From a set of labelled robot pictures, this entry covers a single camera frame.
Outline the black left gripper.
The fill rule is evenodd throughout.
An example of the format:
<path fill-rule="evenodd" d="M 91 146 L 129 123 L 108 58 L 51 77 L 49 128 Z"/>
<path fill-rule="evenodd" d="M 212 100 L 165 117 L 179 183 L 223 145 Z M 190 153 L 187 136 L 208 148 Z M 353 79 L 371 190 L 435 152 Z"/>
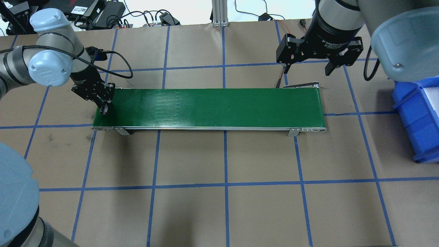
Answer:
<path fill-rule="evenodd" d="M 72 92 L 84 100 L 97 103 L 98 110 L 103 104 L 112 102 L 116 85 L 106 84 L 93 66 L 88 66 L 79 72 L 72 72 L 70 78 L 74 82 Z"/>

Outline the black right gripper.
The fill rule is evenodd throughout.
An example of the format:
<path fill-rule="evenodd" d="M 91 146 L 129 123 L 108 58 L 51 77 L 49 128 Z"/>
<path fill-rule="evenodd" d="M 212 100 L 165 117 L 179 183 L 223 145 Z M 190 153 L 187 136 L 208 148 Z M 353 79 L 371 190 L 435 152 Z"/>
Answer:
<path fill-rule="evenodd" d="M 363 23 L 353 27 L 340 27 L 339 24 L 329 24 L 315 10 L 306 34 L 296 38 L 286 33 L 276 49 L 276 62 L 284 67 L 287 74 L 291 65 L 310 58 L 327 58 L 325 75 L 329 76 L 336 68 L 343 65 L 351 66 L 363 52 L 362 38 L 357 33 Z"/>

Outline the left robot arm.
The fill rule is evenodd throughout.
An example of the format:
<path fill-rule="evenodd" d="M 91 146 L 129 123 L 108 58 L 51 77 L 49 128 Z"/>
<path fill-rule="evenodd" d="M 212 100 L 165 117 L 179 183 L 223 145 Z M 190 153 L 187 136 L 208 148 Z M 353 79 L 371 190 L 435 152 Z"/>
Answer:
<path fill-rule="evenodd" d="M 38 34 L 35 48 L 17 46 L 1 52 L 1 96 L 32 83 L 62 86 L 71 79 L 75 94 L 93 101 L 100 114 L 108 114 L 113 109 L 116 86 L 102 80 L 94 62 L 107 60 L 109 52 L 84 47 L 67 17 L 58 9 L 36 12 L 30 24 Z"/>

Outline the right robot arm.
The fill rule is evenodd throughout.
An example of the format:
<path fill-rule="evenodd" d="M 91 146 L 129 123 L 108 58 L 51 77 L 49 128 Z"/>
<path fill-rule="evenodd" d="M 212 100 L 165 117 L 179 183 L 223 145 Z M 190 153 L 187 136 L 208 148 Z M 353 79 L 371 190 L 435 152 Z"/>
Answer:
<path fill-rule="evenodd" d="M 284 35 L 276 62 L 290 66 L 328 59 L 325 74 L 351 66 L 363 51 L 366 26 L 370 48 L 392 80 L 411 82 L 438 76 L 437 0 L 317 0 L 305 35 Z"/>

